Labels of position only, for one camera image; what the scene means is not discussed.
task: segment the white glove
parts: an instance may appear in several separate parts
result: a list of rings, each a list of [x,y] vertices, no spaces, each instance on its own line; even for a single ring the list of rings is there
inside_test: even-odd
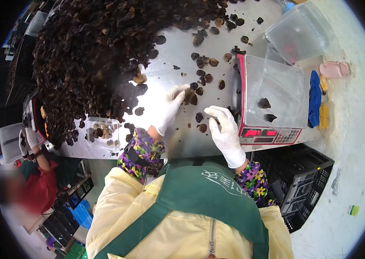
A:
[[[36,132],[32,128],[25,128],[27,143],[31,149],[38,146]]]
[[[158,100],[157,108],[155,109],[156,113],[152,116],[154,120],[152,126],[155,127],[162,137],[164,137],[168,125],[175,118],[181,103],[184,101],[185,89],[189,87],[190,85],[188,84],[176,85]]]
[[[19,148],[20,148],[20,151],[21,151],[21,155],[23,157],[25,157],[27,155],[27,148],[26,148],[26,140],[25,140],[25,137],[24,137],[24,134],[23,134],[23,129],[20,130],[20,133],[19,133]]]
[[[217,148],[227,161],[229,168],[238,168],[246,161],[246,153],[241,149],[238,127],[231,112],[227,108],[210,106],[204,110],[208,115],[217,117],[221,131],[214,118],[208,121],[211,136]]]

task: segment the floral sleeve cover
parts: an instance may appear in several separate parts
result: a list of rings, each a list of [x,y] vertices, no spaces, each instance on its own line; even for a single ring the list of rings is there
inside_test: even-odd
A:
[[[249,161],[243,171],[236,172],[235,180],[257,204],[259,204],[270,191],[266,173],[263,171],[259,162]],[[269,199],[265,204],[261,204],[259,207],[276,205],[276,202],[277,200]]]
[[[164,142],[153,139],[143,128],[135,128],[131,147],[140,158],[148,163],[159,162],[160,155],[165,152]],[[129,160],[127,152],[123,152],[119,157],[117,167],[130,174],[140,183],[145,183],[146,167]]]

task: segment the pile of dried fungus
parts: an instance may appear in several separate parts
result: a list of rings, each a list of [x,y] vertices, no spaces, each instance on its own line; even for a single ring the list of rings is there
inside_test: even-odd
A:
[[[206,27],[217,18],[228,26],[226,6],[226,0],[65,0],[33,52],[49,141],[59,148],[85,113],[123,122],[147,90],[128,81],[158,55],[155,43],[164,43],[158,31]]]

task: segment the zipper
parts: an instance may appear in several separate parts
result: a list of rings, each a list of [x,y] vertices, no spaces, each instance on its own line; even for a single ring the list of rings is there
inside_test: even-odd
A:
[[[208,252],[208,256],[211,254],[215,256],[215,238],[216,238],[216,220],[214,218],[211,219],[211,226],[210,226],[210,251]]]

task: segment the yellow jacket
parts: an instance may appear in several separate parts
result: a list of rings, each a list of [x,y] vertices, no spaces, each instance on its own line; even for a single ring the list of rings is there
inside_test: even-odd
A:
[[[163,181],[164,176],[161,176],[144,189],[142,184],[120,168],[115,167],[109,172],[105,177],[105,187],[97,200],[92,226],[86,237],[86,251],[90,259],[154,204]],[[260,208],[259,211],[269,234],[268,257],[293,258],[290,234],[278,206]],[[209,217],[172,211],[126,255],[126,258],[203,258],[209,252],[210,226]],[[250,259],[253,258],[252,248],[253,244],[237,230],[217,221],[217,258]],[[108,254],[108,257],[122,258],[112,254]]]

